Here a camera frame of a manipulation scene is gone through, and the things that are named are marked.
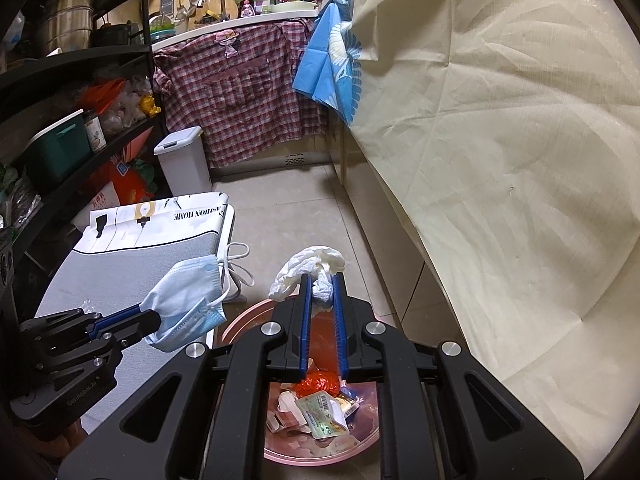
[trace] white trash can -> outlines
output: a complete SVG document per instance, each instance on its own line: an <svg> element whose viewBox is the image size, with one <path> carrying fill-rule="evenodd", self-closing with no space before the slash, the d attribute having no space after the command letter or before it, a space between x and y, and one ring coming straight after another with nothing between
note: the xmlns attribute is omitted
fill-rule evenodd
<svg viewBox="0 0 640 480"><path fill-rule="evenodd" d="M173 196L211 191L201 135L202 128L194 126L169 134L154 148Z"/></svg>

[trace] blue surgical mask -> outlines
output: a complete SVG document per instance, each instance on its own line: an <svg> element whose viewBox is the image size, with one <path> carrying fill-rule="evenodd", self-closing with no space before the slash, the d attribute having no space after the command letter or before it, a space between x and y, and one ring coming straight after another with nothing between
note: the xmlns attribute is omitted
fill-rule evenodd
<svg viewBox="0 0 640 480"><path fill-rule="evenodd" d="M231 245L243 246L246 252L228 256ZM141 311L154 310L161 319L158 331L145 337L145 341L163 352L172 352L224 323L226 317L222 301L229 294L231 275L245 285L254 284L250 272L238 266L250 277L250 282L247 282L229 268L229 260L244 258L248 254L247 244L231 242L223 258L209 254L175 264L140 303ZM220 280L220 265L227 276L225 290Z"/></svg>

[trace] kitchen counter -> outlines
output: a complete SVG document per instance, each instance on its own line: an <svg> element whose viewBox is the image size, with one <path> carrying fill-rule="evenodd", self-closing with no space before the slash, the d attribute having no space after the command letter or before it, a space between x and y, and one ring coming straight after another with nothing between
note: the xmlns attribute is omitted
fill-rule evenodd
<svg viewBox="0 0 640 480"><path fill-rule="evenodd" d="M258 23L280 22L282 20L293 20L295 18L315 18L318 15L317 10L288 10L286 12L272 12L269 14L259 14L258 16L249 16L248 18L237 18L228 22L211 23L204 27L188 30L182 34L178 34L172 38L158 41L153 44L153 51L160 50L166 46L171 46L181 41L193 40L204 34L211 34L226 28L246 27L247 25L257 25Z"/></svg>

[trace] dark green plastic bin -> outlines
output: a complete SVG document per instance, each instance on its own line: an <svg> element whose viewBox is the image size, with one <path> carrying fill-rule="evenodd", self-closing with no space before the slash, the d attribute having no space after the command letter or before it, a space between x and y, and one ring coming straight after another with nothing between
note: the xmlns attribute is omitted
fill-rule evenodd
<svg viewBox="0 0 640 480"><path fill-rule="evenodd" d="M18 166L27 168L33 187L45 194L90 157L82 110L78 110L34 135L18 158Z"/></svg>

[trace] white lid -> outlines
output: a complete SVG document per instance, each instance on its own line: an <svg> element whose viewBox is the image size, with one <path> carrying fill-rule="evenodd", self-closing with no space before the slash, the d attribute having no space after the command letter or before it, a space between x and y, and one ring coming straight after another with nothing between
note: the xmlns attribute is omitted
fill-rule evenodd
<svg viewBox="0 0 640 480"><path fill-rule="evenodd" d="M160 144L154 148L154 155L163 155L174 152L191 144L202 134L202 128L193 126L167 135Z"/></svg>
<svg viewBox="0 0 640 480"><path fill-rule="evenodd" d="M26 151L27 148L29 146L31 146L35 140L38 140L41 136L43 136L47 132L50 132L51 130L53 130L53 128L55 128L57 126L60 126L60 124L62 124L62 123L66 123L67 121L73 119L76 115L81 114L83 112L84 112L84 110L82 110L82 108L80 108L79 110L76 110L72 114L69 114L68 116L63 117L57 123L53 123L51 126L47 126L44 130L40 130L37 134L35 134L33 137L31 137L31 139L29 139L29 142L27 142L27 145L24 147L23 151Z"/></svg>

